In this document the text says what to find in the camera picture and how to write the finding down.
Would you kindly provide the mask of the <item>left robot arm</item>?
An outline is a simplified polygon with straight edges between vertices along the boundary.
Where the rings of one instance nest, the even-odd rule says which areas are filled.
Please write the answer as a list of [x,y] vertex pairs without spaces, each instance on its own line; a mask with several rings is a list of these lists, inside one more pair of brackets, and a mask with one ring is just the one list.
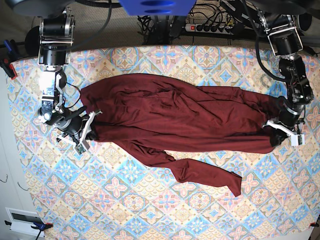
[[[278,97],[276,105],[279,115],[266,122],[274,129],[270,139],[272,146],[280,145],[286,138],[292,146],[305,144],[305,136],[300,124],[305,122],[301,116],[314,94],[307,78],[305,63],[299,52],[303,42],[298,33],[295,17],[308,12],[314,4],[312,0],[253,0],[258,19],[254,20],[247,2],[243,4],[248,20],[256,33],[255,51],[259,66],[272,79],[286,85],[286,97]],[[262,63],[259,49],[260,39],[266,38],[274,56],[279,57],[278,70],[281,77],[271,73]]]

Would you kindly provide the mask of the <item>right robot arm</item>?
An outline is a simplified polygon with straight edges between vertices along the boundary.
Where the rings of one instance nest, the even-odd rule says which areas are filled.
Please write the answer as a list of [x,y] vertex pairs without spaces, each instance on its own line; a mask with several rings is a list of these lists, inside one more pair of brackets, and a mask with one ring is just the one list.
[[39,17],[38,65],[43,67],[39,80],[41,107],[39,120],[58,128],[62,133],[57,141],[73,146],[79,154],[88,151],[87,142],[96,136],[92,123],[95,110],[85,115],[86,107],[71,110],[65,106],[64,88],[68,84],[64,67],[70,63],[74,44],[75,16],[69,7],[69,0],[7,0],[5,2],[15,13],[24,16]]

